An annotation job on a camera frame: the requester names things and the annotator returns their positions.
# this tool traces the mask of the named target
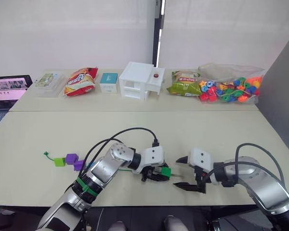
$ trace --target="table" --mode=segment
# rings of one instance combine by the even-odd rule
[[[68,78],[75,70],[47,70],[45,72],[63,72]],[[122,70],[102,69],[97,73],[96,83],[100,82],[103,73],[118,73]],[[12,112],[26,111],[225,111],[225,110],[258,110],[253,104],[241,103],[202,103],[195,97],[171,95],[166,88],[171,86],[171,70],[164,74],[165,82],[157,95],[151,92],[146,101],[122,98],[120,94],[101,93],[99,84],[96,89],[87,94],[76,97],[64,97],[61,92],[57,98],[35,97],[32,88],[10,110]]]
[[[192,168],[175,164],[192,147],[201,147],[220,162],[233,158],[236,147],[244,142],[271,151],[284,171],[289,192],[289,150],[259,111],[9,112],[0,123],[0,205],[51,206],[77,172],[72,166],[55,167],[43,155],[45,151],[50,157],[77,153],[83,158],[98,141],[135,126],[156,133],[175,176],[170,182],[148,180],[143,184],[140,175],[118,172],[93,206],[253,204],[240,185],[223,188],[209,184],[207,194],[172,185],[195,182]],[[145,131],[130,131],[119,138],[139,151],[152,143]],[[240,154],[256,158],[278,174],[260,150],[245,147]]]

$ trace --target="person's foot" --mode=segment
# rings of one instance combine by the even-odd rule
[[[173,215],[168,215],[164,220],[166,231],[188,231],[182,221]]]
[[[117,221],[110,226],[108,231],[126,231],[126,227],[123,221]]]

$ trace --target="black cable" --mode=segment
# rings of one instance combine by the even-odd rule
[[[83,214],[81,214],[81,219],[82,219],[83,230],[87,230],[87,222]]]
[[[85,166],[85,164],[86,164],[86,161],[87,161],[90,153],[91,153],[98,145],[100,145],[101,143],[106,142],[107,140],[109,140],[109,139],[105,139],[105,140],[99,141],[96,145],[94,145],[94,146],[88,151],[88,153],[86,154],[86,157],[85,157],[84,160],[83,160],[83,163],[82,163],[81,169],[80,169],[80,171],[79,171],[78,177],[81,176],[82,171],[83,171],[83,168],[84,168],[84,166]],[[122,143],[122,141],[120,141],[120,140],[118,140],[118,139],[111,139],[111,140],[113,140],[113,141],[118,141],[118,142]]]
[[[224,218],[236,231],[239,231],[232,222],[230,222],[227,218]]]
[[[267,174],[269,174],[271,177],[273,177],[277,182],[281,183],[280,179],[277,178],[277,176],[275,176],[272,172],[270,172],[268,169],[266,169],[265,167],[262,167],[261,165],[255,164],[255,163],[251,163],[251,162],[245,162],[245,161],[238,161],[238,162],[229,162],[229,163],[225,163],[222,165],[219,165],[217,167],[215,167],[214,169],[212,169],[210,172],[207,173],[207,175],[202,178],[202,183],[205,184],[207,182],[207,180],[209,179],[209,177],[215,173],[218,169],[220,168],[224,168],[230,165],[251,165],[257,168],[262,169],[263,171],[265,171]]]
[[[239,159],[239,150],[243,146],[253,146],[253,147],[259,148],[260,150],[264,151],[275,163],[275,165],[278,169],[279,175],[280,175],[280,181],[281,181],[282,185],[285,187],[284,174],[283,174],[283,171],[281,170],[281,167],[279,166],[279,163],[277,162],[277,160],[274,158],[274,156],[268,150],[264,149],[263,147],[261,147],[259,145],[254,144],[254,143],[243,143],[243,144],[240,144],[236,148],[236,156],[235,156],[235,173],[236,174],[235,174],[234,184],[237,184],[237,181],[238,181],[239,170],[238,170],[237,162]]]
[[[95,154],[95,156],[93,157],[93,159],[91,160],[91,162],[88,164],[88,166],[86,167],[85,169],[85,172],[88,171],[89,167],[92,165],[92,163],[95,161],[95,159],[97,158],[97,156],[99,155],[99,153],[102,151],[102,149],[112,140],[114,139],[116,136],[126,132],[126,131],[131,131],[131,130],[145,130],[145,131],[148,131],[150,132],[153,137],[154,137],[154,141],[153,143],[158,143],[158,139],[156,137],[156,135],[154,134],[153,131],[151,131],[150,129],[147,129],[147,128],[128,128],[128,129],[125,129],[125,130],[122,130],[118,133],[116,133],[115,135],[113,135],[112,137],[110,137],[104,144],[103,146],[97,151],[97,153]]]

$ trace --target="white curtain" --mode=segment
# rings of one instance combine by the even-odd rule
[[[0,0],[0,76],[152,63],[155,0]]]
[[[289,0],[166,0],[159,66],[269,69],[289,40]]]

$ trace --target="colorful beads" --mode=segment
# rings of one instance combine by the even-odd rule
[[[213,81],[208,81],[207,82],[207,87],[208,88],[211,88],[211,87],[213,87],[214,86],[214,82]]]
[[[223,95],[222,96],[222,100],[224,100],[224,101],[229,101],[230,100],[230,95]]]
[[[249,98],[247,97],[247,96],[245,96],[245,95],[241,95],[240,97],[238,97],[238,101],[239,102],[241,102],[241,103],[243,103],[243,102],[245,102],[245,101],[247,101]]]
[[[245,92],[243,92],[243,95],[244,96],[247,96],[247,97],[250,97],[251,96],[251,93],[248,92],[248,89],[246,89]]]
[[[241,84],[241,82],[239,80],[233,81],[233,85],[236,86],[236,87],[240,86],[240,84]]]
[[[260,87],[260,82],[259,81],[253,81],[252,85],[258,89]]]
[[[208,88],[207,86],[203,86],[203,87],[201,88],[201,91],[202,91],[202,92],[207,92],[208,89],[209,89],[209,88]]]
[[[207,93],[202,93],[199,98],[201,101],[206,101],[209,99],[209,95]]]
[[[234,97],[233,95],[231,95],[231,96],[230,96],[230,99],[228,100],[228,103],[234,102],[234,101],[237,101],[237,98]]]
[[[254,92],[254,94],[258,96],[258,95],[260,94],[260,93],[259,93],[259,89],[257,89],[257,90]]]
[[[246,79],[245,79],[244,77],[240,77],[240,78],[238,78],[238,80],[239,80],[240,82],[245,82],[245,81],[246,81]]]
[[[250,84],[249,83],[245,83],[245,89],[250,88]]]
[[[225,90],[225,94],[231,94],[232,92],[234,92],[234,90],[230,88]]]
[[[216,94],[218,95],[218,96],[221,96],[221,95],[223,95],[223,90],[221,90],[221,89],[217,89],[216,90]]]
[[[220,89],[220,90],[226,90],[228,87],[227,87],[227,85],[225,85],[225,84],[223,84],[223,83],[220,83],[219,85],[218,85],[218,89]]]
[[[242,90],[236,90],[236,91],[233,93],[233,96],[234,96],[234,97],[240,97],[241,95],[243,95],[243,91],[242,91]]]
[[[236,89],[238,89],[238,90],[244,90],[245,87],[243,87],[242,85],[240,85],[240,86],[237,86]]]
[[[208,94],[209,95],[215,95],[215,92],[216,92],[216,87],[211,87],[208,89]]]
[[[199,82],[199,86],[202,88],[202,87],[204,87],[204,86],[206,86],[206,82],[205,81],[200,81]]]
[[[211,102],[217,101],[217,96],[216,95],[210,95],[209,96],[209,101],[211,101]]]
[[[251,86],[251,87],[249,88],[249,90],[250,90],[250,92],[253,94],[253,93],[257,90],[257,88],[256,88],[255,86]]]

